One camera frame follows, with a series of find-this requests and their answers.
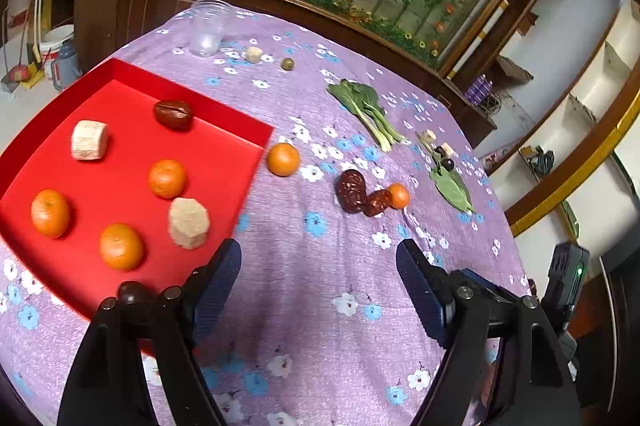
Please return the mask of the red broom and dustpan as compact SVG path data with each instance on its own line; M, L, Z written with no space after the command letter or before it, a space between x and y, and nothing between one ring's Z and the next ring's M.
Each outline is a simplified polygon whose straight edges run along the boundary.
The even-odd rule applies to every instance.
M5 94L13 94L18 86L32 89L44 79L41 66L35 63L24 64L22 54L18 54L18 63L13 68L9 68L6 44L8 43L8 8L5 8L1 15L1 57L2 68L6 72L1 79L1 91Z

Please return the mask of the white plastic bucket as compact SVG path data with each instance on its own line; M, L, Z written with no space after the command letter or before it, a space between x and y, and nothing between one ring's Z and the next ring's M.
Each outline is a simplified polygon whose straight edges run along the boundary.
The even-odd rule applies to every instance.
M40 42L40 53L42 57L44 76L47 80L51 80L52 63L58 57L63 42L74 37L73 24L64 24L54 30L49 30Z

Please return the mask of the large orange mandarin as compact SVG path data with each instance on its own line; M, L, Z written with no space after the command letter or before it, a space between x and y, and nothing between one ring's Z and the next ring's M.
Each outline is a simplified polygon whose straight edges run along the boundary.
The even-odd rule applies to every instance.
M70 206L64 196L55 190L44 189L32 200L32 224L47 238L62 236L70 222Z

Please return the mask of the small red date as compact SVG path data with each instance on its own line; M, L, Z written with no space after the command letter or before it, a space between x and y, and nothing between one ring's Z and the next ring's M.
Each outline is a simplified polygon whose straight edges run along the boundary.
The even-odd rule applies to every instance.
M367 195L362 212L368 217L375 217L393 204L393 195L389 190L377 190Z

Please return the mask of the purple floral tablecloth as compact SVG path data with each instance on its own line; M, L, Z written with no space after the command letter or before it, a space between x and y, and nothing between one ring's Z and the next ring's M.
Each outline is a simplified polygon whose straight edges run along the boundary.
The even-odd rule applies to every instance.
M428 261L469 268L515 294L526 275L488 175L445 105L397 74L296 26L255 37L227 26L219 51L188 47L191 11L124 45L118 60L204 94L268 124L272 134L232 238L242 267L224 310L196 355L231 425L407 425L442 363L396 268L411 238ZM262 60L244 59L249 46ZM291 58L292 71L281 68ZM383 152L327 91L343 78L371 86L406 138ZM437 138L424 142L423 131ZM273 175L277 143L295 146L299 168ZM459 212L430 172L442 146L471 195ZM404 209L350 214L335 183L356 169L367 195L400 183ZM89 320L30 272L1 239L1 363L30 407L56 420L66 377Z

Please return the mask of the glossy red date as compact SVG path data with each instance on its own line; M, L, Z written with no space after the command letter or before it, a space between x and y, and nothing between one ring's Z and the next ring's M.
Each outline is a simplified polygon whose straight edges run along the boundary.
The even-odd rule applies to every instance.
M193 124L190 105L183 101L161 100L153 106L157 123L173 131L188 131Z

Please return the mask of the small sugarcane slice far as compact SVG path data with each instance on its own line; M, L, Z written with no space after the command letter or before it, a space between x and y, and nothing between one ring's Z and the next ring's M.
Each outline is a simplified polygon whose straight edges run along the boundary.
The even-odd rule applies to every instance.
M428 144L433 144L437 138L436 134L434 134L431 130L423 131L421 134L421 138L424 142Z

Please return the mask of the wooden cabinet counter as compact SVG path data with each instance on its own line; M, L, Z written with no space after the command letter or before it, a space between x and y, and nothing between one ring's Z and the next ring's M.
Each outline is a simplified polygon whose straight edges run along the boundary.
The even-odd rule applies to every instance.
M73 24L80 63L91 68L116 49L157 30L198 0L43 0L47 30ZM269 25L283 37L299 26L364 56L442 102L468 138L478 146L497 126L460 89L408 51L382 37L301 0L223 0L242 34L255 37Z

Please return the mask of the large wrinkled red date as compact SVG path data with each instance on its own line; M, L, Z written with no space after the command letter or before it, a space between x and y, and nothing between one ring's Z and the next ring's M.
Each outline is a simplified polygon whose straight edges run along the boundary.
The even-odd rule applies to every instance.
M345 212L356 214L363 212L367 205L366 180L356 169L347 169L341 173L335 183L338 202Z

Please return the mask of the red shallow box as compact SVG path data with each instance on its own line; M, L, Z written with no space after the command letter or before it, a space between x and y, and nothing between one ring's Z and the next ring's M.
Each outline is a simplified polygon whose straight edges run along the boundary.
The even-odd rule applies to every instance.
M161 100L190 105L193 124L173 131L157 123ZM74 160L70 140L80 120L107 123L100 160ZM143 68L110 59L59 94L10 143L1 157L1 235L24 266L84 319L127 278L153 292L181 284L206 264L232 235L255 172L269 144L271 127L214 99ZM184 195L208 211L206 242L178 247L168 233L168 201L148 183L159 160L186 168ZM32 200L44 189L60 192L70 222L59 238L32 224ZM128 224L142 238L145 256L125 273L99 253L102 230Z

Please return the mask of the round beige sugarcane chunk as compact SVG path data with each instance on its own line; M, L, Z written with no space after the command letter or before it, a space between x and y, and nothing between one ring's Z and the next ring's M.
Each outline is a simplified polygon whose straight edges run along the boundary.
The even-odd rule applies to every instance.
M70 154L74 160L100 160L108 138L107 123L80 120L73 129Z

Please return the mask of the dark cherry pair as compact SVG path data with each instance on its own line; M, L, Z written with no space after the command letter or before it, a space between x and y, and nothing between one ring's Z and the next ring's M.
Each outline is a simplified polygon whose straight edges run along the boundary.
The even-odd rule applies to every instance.
M433 150L433 157L438 172L452 172L454 170L454 161L442 146L436 146Z

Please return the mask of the square beige sugarcane chunk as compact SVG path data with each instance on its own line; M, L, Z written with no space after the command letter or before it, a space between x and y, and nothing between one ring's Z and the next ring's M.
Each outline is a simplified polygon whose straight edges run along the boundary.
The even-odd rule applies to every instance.
M195 250L206 242L210 220L207 209L195 198L175 198L168 212L168 232L174 243Z

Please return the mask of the small orange kumquat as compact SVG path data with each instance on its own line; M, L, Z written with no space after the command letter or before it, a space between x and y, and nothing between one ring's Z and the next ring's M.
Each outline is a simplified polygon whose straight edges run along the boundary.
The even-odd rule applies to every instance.
M179 196L186 187L186 180L186 168L178 160L159 160L149 170L149 188L155 196L164 200Z
M387 191L390 192L390 206L394 209L404 209L409 205L410 193L402 184L393 183L387 188Z

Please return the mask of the dark purple plum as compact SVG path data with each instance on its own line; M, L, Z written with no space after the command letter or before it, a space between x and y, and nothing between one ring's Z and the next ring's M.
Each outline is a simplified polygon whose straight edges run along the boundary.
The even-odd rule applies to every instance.
M138 281L125 281L119 285L117 300L124 306L145 305L153 299L150 290Z

